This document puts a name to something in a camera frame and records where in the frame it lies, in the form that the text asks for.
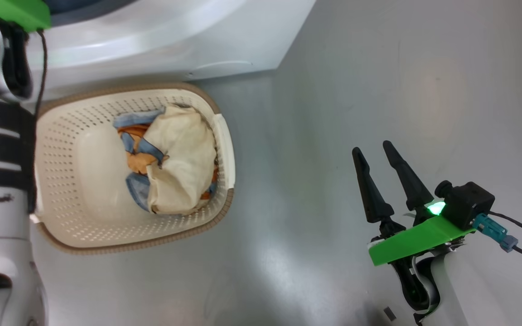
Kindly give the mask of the white front-load washing machine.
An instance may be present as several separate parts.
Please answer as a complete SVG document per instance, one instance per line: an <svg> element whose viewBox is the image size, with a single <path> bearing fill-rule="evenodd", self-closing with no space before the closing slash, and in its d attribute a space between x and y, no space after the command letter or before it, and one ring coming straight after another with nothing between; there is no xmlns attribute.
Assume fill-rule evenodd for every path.
<svg viewBox="0 0 522 326"><path fill-rule="evenodd" d="M45 101L153 81L211 62L276 69L316 0L137 0L51 15Z"/></svg>

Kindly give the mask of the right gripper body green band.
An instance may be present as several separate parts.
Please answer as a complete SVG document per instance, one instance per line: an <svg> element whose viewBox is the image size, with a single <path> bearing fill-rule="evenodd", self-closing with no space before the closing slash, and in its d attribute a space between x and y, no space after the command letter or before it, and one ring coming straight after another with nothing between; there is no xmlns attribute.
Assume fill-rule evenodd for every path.
<svg viewBox="0 0 522 326"><path fill-rule="evenodd" d="M445 217L438 215L388 239L371 242L369 257L375 266L389 264L449 243L473 231L473 228L462 230Z"/></svg>

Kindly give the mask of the cream perforated laundry basket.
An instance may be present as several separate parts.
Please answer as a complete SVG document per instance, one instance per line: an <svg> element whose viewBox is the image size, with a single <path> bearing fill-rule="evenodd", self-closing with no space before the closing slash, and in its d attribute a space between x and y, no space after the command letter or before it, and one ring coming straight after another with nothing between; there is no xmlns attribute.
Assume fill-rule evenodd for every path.
<svg viewBox="0 0 522 326"><path fill-rule="evenodd" d="M211 127L219 176L205 206L188 215L154 215L129 194L124 146L112 123L124 113L189 106ZM188 83L111 87L44 105L37 120L37 209L41 235L70 254L109 254L186 239L217 225L234 197L232 137L216 102Z"/></svg>

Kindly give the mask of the blue garment with orange print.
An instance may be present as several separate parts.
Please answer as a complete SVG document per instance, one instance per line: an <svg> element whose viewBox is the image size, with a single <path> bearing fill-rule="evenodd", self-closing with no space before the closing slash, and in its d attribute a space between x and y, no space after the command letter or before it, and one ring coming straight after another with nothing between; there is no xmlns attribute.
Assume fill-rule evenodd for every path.
<svg viewBox="0 0 522 326"><path fill-rule="evenodd" d="M160 114L163 114L166 107L167 106L156 110L138 113L120 114L113 122L113 126L116 128L116 131L124 145L126 161L128 168L130 169L130 174L125 179L126 186L137 205L147 212L149 212L147 198L150 188L150 182L147 176L147 166L152 163L160 163L164 155L160 150L148 143L147 140L144 139L144 136L153 123L153 120L155 120ZM218 170L216 151L215 170L212 183L209 190L207 190L207 192L202 196L202 199L204 199L203 206L199 207L197 210L204 207L212 199L212 196L216 191Z"/></svg>

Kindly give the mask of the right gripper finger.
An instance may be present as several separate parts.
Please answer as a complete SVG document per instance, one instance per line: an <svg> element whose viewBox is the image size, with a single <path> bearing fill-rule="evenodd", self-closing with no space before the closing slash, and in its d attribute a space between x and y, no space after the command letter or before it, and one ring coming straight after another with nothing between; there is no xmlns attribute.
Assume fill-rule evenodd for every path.
<svg viewBox="0 0 522 326"><path fill-rule="evenodd" d="M370 175L370 166L358 147L352 149L352 158L367 222L379 224L381 236L395 235L394 221L391 219L394 210L380 194Z"/></svg>
<svg viewBox="0 0 522 326"><path fill-rule="evenodd" d="M396 171L400 179L400 183L406 195L406 206L408 210L415 212L414 225L420 225L424 221L434 217L435 214L431 213L427 208L427 204L433 202L434 198L422 180L414 173L392 142L385 140L383 142L383 149L390 166Z"/></svg>

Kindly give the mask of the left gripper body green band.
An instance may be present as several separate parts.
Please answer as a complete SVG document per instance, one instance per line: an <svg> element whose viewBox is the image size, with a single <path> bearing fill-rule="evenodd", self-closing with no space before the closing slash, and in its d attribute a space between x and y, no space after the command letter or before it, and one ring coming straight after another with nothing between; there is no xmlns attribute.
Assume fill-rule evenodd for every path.
<svg viewBox="0 0 522 326"><path fill-rule="evenodd" d="M0 0L0 20L13 22L25 32L52 27L50 10L44 0Z"/></svg>

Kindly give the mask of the round white filter cover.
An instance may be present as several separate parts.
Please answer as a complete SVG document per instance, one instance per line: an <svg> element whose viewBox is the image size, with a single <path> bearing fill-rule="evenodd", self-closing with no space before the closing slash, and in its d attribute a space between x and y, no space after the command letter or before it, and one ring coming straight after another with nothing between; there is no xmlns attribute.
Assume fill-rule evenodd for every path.
<svg viewBox="0 0 522 326"><path fill-rule="evenodd" d="M190 72L186 73L186 78L189 80L205 80L209 78L235 76L254 71L255 67L249 61L230 60L211 62L193 68Z"/></svg>

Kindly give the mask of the cream white garment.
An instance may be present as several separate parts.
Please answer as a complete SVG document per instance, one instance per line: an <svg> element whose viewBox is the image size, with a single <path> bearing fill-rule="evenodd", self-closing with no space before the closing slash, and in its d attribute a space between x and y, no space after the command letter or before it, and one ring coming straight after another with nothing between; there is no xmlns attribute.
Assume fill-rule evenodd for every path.
<svg viewBox="0 0 522 326"><path fill-rule="evenodd" d="M144 139L164 155L147 166L149 212L186 215L203 206L216 159L215 136L205 118L192 107L169 105Z"/></svg>

